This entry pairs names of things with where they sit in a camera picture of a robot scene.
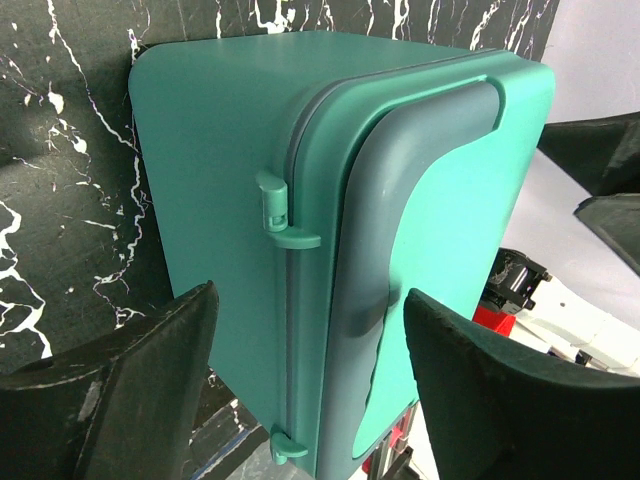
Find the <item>gray rubber trim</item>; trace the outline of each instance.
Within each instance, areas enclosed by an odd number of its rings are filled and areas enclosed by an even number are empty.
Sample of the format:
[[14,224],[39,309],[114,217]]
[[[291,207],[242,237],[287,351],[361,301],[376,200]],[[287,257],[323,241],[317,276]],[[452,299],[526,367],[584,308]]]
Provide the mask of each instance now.
[[351,458],[371,388],[389,303],[391,251],[405,205],[429,166],[490,133],[499,110],[498,92],[484,82],[399,107],[376,125],[356,157],[342,215],[317,480],[342,480],[368,455]]

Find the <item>red component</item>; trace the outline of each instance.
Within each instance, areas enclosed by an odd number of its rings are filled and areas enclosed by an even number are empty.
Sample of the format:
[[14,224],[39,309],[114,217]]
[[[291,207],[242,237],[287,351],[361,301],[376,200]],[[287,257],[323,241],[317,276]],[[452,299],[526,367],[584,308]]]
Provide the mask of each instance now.
[[513,325],[516,323],[516,317],[506,313],[493,313],[491,310],[478,306],[476,313],[473,315],[473,321],[508,337],[511,334]]
[[[391,431],[391,448],[396,446],[396,442],[402,436],[402,430],[398,427],[393,427]],[[362,471],[369,475],[369,470],[371,470],[371,456],[367,458],[362,464]]]

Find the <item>white plastic part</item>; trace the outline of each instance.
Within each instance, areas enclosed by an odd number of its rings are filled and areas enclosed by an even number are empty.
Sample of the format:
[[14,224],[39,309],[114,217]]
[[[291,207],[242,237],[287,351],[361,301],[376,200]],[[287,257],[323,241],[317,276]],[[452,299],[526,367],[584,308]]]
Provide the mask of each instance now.
[[549,343],[533,334],[531,330],[529,330],[519,322],[516,322],[513,325],[511,333],[509,334],[509,338],[542,353],[547,353],[551,348],[551,345]]
[[585,367],[592,368],[594,370],[603,370],[605,372],[609,371],[609,368],[607,368],[607,366],[604,363],[596,360],[595,358],[591,358],[591,360],[587,362]]
[[540,282],[531,299],[535,307],[519,312],[516,325],[567,359],[582,350],[613,373],[640,377],[640,331],[578,297],[556,278]]
[[535,307],[520,311],[518,320],[539,325],[575,346],[591,343],[605,321],[613,318],[584,301],[557,278],[540,282],[531,299]]
[[574,347],[564,338],[545,328],[531,323],[526,325],[526,328],[528,328],[535,336],[548,343],[553,353],[564,360],[574,362],[578,352],[580,352],[578,347]]

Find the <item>suitcase hinge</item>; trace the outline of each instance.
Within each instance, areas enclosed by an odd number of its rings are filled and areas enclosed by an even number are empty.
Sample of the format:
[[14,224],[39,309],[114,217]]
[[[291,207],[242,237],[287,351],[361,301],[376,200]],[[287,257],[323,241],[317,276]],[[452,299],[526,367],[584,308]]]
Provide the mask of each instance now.
[[271,429],[271,458],[276,465],[284,465],[289,458],[304,457],[309,449],[291,440],[278,426]]
[[289,225],[289,198],[286,182],[263,170],[256,176],[262,190],[263,227],[276,247],[306,250],[320,246],[320,236]]

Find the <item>white surface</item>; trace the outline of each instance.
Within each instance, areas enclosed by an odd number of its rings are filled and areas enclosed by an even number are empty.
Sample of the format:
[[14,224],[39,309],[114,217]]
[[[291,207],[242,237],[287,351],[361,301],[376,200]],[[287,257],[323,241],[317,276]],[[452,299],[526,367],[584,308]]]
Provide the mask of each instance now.
[[535,307],[520,311],[518,320],[543,327],[572,345],[593,341],[611,317],[582,300],[557,278],[540,282],[531,298]]
[[636,360],[636,362],[633,365],[631,365],[630,368],[612,368],[609,371],[613,373],[618,373],[620,375],[640,377],[640,360]]
[[367,475],[359,468],[349,480],[367,480]]
[[573,216],[588,197],[536,152],[503,246],[523,252],[578,296],[640,329],[640,277]]
[[550,122],[640,110],[638,0],[561,0],[542,59],[556,73]]
[[[638,0],[562,0],[543,56],[556,75],[549,122],[640,110]],[[640,278],[573,216],[589,194],[537,152],[503,244],[640,329]]]

